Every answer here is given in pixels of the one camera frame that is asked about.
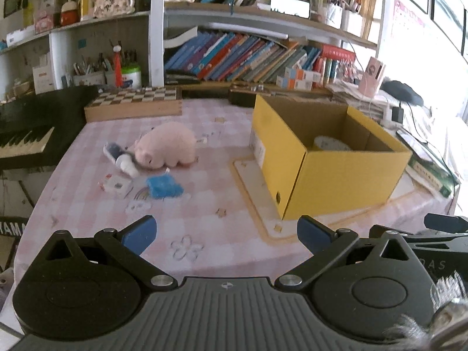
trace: star print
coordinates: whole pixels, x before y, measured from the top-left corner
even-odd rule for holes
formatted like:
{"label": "star print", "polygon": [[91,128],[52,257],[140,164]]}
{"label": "star print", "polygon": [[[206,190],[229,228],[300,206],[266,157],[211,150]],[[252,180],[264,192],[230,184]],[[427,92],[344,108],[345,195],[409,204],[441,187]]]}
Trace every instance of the star print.
{"label": "star print", "polygon": [[171,249],[174,250],[172,258],[181,261],[187,257],[190,261],[195,261],[203,248],[203,245],[193,243],[190,235],[185,235],[181,241],[174,240],[171,243]]}

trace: table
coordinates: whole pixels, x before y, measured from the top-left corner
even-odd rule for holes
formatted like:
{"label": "table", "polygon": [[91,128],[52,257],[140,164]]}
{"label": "table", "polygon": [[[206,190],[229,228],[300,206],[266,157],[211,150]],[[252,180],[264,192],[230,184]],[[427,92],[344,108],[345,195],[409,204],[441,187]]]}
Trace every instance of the table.
{"label": "table", "polygon": [[[75,237],[97,231],[123,229],[145,214],[158,223],[156,240],[142,257],[179,282],[184,276],[278,276],[310,257],[298,241],[264,241],[251,218],[229,165],[251,155],[248,148],[252,109],[231,106],[226,100],[184,100],[183,115],[90,123],[85,126],[55,169],[34,208],[15,259],[16,282],[50,235],[67,229]],[[180,198],[148,200],[151,208],[130,211],[134,191],[117,198],[102,191],[99,182],[114,166],[102,154],[107,141],[130,146],[142,133],[167,121],[179,121],[197,138],[198,161],[171,172],[185,192]],[[428,212],[447,212],[449,201],[437,201],[422,188],[385,205],[346,219],[329,215],[328,223],[352,228],[367,236],[383,224],[418,231]]]}

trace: chessboard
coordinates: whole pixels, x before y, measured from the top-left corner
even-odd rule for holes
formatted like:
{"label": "chessboard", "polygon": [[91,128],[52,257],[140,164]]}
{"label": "chessboard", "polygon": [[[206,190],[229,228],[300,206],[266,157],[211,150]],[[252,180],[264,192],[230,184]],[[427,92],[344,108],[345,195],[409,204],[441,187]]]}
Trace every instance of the chessboard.
{"label": "chessboard", "polygon": [[147,87],[101,93],[85,107],[86,122],[135,117],[179,116],[182,95],[177,88]]}

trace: box label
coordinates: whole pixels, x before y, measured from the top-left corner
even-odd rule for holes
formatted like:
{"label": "box label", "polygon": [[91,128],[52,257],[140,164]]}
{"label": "box label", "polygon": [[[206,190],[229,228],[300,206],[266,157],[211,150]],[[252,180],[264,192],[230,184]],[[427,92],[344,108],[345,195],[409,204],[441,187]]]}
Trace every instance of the box label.
{"label": "box label", "polygon": [[257,134],[255,133],[254,129],[250,133],[250,148],[252,152],[254,152],[255,159],[257,160],[257,164],[260,168],[263,167],[263,161],[265,159],[265,147],[261,140],[258,138]]}

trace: pink pig plush toy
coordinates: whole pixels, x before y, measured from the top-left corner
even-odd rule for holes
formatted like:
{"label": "pink pig plush toy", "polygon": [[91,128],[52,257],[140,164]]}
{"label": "pink pig plush toy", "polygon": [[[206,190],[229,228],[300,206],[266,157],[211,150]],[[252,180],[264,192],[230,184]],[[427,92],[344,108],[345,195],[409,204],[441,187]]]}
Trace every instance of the pink pig plush toy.
{"label": "pink pig plush toy", "polygon": [[135,159],[149,169],[190,164],[195,161],[196,142],[195,135],[185,125],[164,123],[135,141]]}

